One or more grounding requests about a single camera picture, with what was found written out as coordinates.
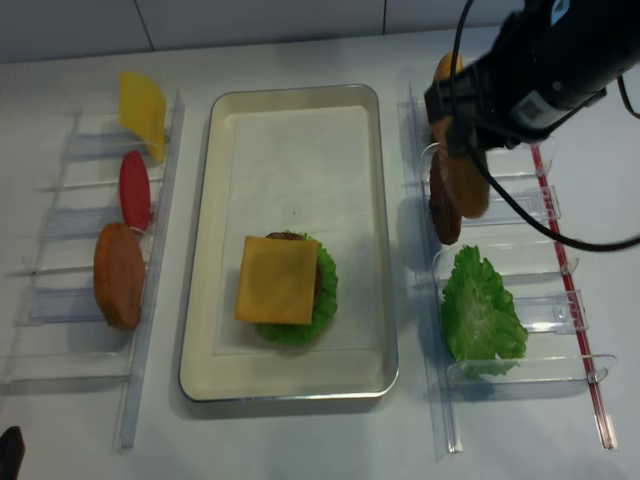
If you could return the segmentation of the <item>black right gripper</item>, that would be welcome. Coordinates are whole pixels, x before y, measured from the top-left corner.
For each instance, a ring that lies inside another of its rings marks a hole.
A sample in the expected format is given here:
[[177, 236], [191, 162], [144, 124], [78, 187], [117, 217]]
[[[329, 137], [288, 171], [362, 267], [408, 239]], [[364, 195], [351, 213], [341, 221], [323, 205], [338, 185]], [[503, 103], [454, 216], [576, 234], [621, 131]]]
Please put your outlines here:
[[447, 140], [454, 153], [505, 146], [489, 71], [484, 65], [472, 64], [450, 79], [432, 82], [424, 101], [430, 126], [452, 117]]

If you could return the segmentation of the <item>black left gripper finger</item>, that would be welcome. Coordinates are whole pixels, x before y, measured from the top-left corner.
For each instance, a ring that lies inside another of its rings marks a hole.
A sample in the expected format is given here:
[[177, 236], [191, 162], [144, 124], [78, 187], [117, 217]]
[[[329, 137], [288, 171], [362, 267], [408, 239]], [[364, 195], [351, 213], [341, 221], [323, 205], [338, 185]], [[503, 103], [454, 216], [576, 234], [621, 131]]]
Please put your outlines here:
[[0, 480], [17, 480], [25, 454], [19, 426], [9, 427], [0, 438]]

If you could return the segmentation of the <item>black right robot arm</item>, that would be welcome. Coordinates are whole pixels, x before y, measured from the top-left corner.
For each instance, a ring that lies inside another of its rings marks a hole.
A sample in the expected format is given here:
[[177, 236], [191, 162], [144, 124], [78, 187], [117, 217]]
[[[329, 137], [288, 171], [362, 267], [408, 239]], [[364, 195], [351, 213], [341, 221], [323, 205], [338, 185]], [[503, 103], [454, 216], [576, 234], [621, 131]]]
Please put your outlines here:
[[452, 154], [538, 143], [639, 62], [636, 1], [527, 1], [491, 49], [424, 94]]

